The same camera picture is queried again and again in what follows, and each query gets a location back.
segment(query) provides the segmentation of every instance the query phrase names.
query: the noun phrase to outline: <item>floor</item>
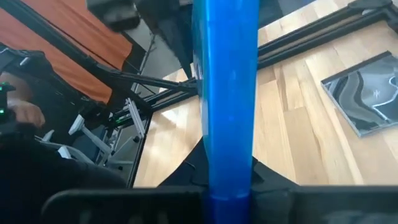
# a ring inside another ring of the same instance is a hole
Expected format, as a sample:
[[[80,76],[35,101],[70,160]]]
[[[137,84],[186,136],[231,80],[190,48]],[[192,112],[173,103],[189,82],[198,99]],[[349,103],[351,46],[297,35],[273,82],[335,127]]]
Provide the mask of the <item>floor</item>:
[[[294,12],[295,10],[305,6],[313,0],[260,0],[260,12],[259,12],[259,26],[264,27],[271,22],[283,17],[285,15]],[[135,30],[127,31],[127,33],[144,49],[148,49],[150,46],[151,33],[144,22],[140,23],[140,26]],[[169,50],[164,41],[156,36],[154,44],[149,54],[148,61],[145,65],[143,75],[148,77],[163,78],[178,69],[180,69],[180,63],[174,56],[173,52]],[[158,92],[158,88],[150,89],[154,92]],[[139,86],[137,92],[141,96],[147,96],[151,93],[145,88]],[[123,130],[118,147],[124,144],[127,148],[123,153],[117,155],[121,160],[133,161],[137,152],[137,144],[133,141],[128,141],[131,136],[137,135],[135,126],[131,126]],[[124,166],[122,170],[123,177],[127,178],[131,166]]]

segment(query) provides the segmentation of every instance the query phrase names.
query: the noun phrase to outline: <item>metal rod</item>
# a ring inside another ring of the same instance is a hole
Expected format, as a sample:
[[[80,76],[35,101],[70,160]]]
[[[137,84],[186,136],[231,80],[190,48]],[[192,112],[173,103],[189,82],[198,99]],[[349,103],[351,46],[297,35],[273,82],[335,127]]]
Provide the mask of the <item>metal rod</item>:
[[[139,161],[141,160],[142,152],[144,151],[144,145],[145,145],[145,141],[147,139],[147,133],[149,130],[151,119],[152,119],[152,115],[150,115],[146,121],[144,138],[142,138],[138,143],[137,154],[134,158],[134,163],[132,164],[132,167],[131,167],[131,170],[129,173],[129,178],[127,180],[128,188],[133,188],[133,186],[134,186],[134,181],[136,180],[137,171],[138,171],[138,167],[139,167]]]
[[[299,28],[295,31],[292,31],[276,40],[273,40],[267,44],[264,44],[259,47],[259,57],[276,50],[280,47],[283,47],[287,44],[291,44],[297,40],[300,40],[308,35],[314,34],[326,27],[332,26],[344,19],[347,19],[355,14],[360,13],[359,10],[350,9],[349,7],[344,7],[339,11],[333,12],[332,14],[325,16],[315,22],[311,22],[310,24]]]
[[[291,58],[295,55],[306,52],[314,47],[318,47],[318,46],[325,44],[329,41],[332,41],[332,40],[342,37],[344,35],[350,34],[356,30],[362,29],[366,26],[369,26],[375,22],[378,22],[378,21],[384,19],[385,16],[386,16],[386,13],[384,12],[383,9],[370,12],[370,13],[360,17],[359,19],[356,19],[352,22],[349,22],[347,24],[337,27],[336,29],[334,29],[330,32],[315,36],[309,40],[306,40],[305,42],[302,42],[302,43],[295,45],[293,47],[290,47],[282,52],[278,52],[274,55],[271,55],[270,57],[267,57],[264,60],[261,60],[260,62],[258,62],[257,69],[262,69],[262,68],[268,67],[275,63],[281,62],[285,59]]]

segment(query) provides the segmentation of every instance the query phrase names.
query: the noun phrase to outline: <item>black base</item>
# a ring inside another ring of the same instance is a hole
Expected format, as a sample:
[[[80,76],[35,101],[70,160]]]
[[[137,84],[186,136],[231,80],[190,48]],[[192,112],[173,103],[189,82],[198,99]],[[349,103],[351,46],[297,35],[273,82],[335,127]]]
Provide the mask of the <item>black base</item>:
[[[269,190],[291,189],[296,186],[294,182],[279,175],[253,157],[252,185],[267,182]],[[160,186],[189,186],[207,187],[208,185],[208,160],[205,152],[203,138],[193,148],[188,157]]]

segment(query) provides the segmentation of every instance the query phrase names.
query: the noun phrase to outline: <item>metal bracket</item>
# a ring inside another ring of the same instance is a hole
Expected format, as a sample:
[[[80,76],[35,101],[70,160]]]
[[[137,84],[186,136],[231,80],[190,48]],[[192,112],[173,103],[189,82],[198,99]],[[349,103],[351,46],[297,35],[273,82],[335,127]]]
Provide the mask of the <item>metal bracket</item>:
[[[127,103],[127,107],[129,108],[131,118],[132,118],[134,124],[136,125],[138,136],[140,138],[144,138],[145,128],[144,128],[144,124],[141,121],[141,117],[139,116],[139,112],[137,110],[136,104],[133,101],[131,101],[130,98],[126,99],[126,103]]]

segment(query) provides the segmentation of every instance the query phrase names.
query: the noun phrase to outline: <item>light wood plank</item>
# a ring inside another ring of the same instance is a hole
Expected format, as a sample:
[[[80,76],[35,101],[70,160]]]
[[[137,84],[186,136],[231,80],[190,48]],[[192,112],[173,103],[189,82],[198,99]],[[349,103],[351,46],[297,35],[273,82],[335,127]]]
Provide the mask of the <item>light wood plank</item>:
[[[259,86],[257,102],[262,116],[256,119],[254,139],[261,142],[255,144],[257,159],[265,162],[279,174],[295,180],[295,171],[282,105],[276,81]]]

